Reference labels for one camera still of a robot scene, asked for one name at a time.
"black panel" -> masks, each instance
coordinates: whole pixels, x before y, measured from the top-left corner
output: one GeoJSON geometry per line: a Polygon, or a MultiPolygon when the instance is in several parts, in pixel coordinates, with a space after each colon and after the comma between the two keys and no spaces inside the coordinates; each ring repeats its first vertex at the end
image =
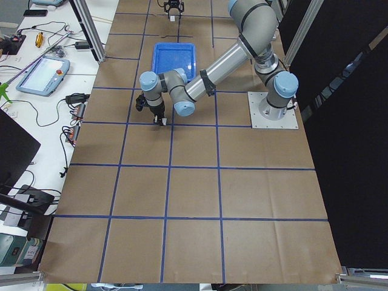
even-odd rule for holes
{"type": "MultiPolygon", "coordinates": [[[[293,0],[280,25],[288,50],[308,0],[293,0]]],[[[301,110],[388,25],[387,0],[324,1],[290,71],[299,79],[301,110]]]]}
{"type": "Polygon", "coordinates": [[[388,37],[306,122],[341,264],[388,267],[388,37]]]}
{"type": "Polygon", "coordinates": [[[26,170],[41,144],[0,110],[0,193],[7,194],[26,170]]]}

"blue joint cap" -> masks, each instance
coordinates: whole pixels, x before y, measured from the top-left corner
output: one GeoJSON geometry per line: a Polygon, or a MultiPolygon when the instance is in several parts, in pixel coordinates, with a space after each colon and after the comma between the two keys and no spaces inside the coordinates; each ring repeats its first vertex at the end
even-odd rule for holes
{"type": "Polygon", "coordinates": [[[232,10],[232,8],[236,4],[236,2],[237,2],[237,0],[229,0],[229,4],[228,4],[229,15],[230,15],[230,11],[232,10]]]}
{"type": "Polygon", "coordinates": [[[179,116],[189,116],[195,111],[195,104],[190,101],[180,101],[174,104],[175,111],[179,116]]]}
{"type": "Polygon", "coordinates": [[[174,69],[174,71],[178,72],[178,74],[181,75],[183,83],[187,84],[187,76],[186,76],[186,73],[184,72],[184,69],[178,68],[178,69],[174,69]]]}
{"type": "Polygon", "coordinates": [[[144,72],[140,75],[140,87],[143,91],[151,91],[158,84],[158,75],[154,72],[144,72]]]}
{"type": "Polygon", "coordinates": [[[298,78],[287,71],[282,71],[275,76],[273,86],[276,92],[283,98],[292,98],[299,87],[298,78]]]}

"blue plastic tray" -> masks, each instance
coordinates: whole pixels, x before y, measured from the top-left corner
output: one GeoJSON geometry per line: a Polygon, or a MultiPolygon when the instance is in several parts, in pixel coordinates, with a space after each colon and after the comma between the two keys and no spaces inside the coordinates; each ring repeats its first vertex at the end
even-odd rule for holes
{"type": "Polygon", "coordinates": [[[188,82],[195,78],[195,45],[177,42],[155,44],[152,58],[152,71],[156,74],[183,68],[188,82]]]}

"computer monitor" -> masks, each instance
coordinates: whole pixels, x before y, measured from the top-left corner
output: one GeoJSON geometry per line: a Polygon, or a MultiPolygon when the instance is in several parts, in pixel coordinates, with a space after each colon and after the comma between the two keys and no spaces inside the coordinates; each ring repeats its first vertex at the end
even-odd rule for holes
{"type": "Polygon", "coordinates": [[[3,110],[0,110],[0,203],[35,214],[45,210],[8,196],[41,144],[3,110]]]}

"green clip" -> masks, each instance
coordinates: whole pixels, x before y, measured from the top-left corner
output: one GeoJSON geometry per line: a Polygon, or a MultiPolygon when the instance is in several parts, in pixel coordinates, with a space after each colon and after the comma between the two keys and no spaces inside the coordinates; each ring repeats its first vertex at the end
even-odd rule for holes
{"type": "Polygon", "coordinates": [[[7,88],[8,88],[7,83],[3,83],[0,85],[0,99],[1,99],[1,97],[4,97],[7,100],[7,102],[12,103],[10,98],[8,98],[8,96],[7,96],[7,92],[5,91],[7,88]]]}

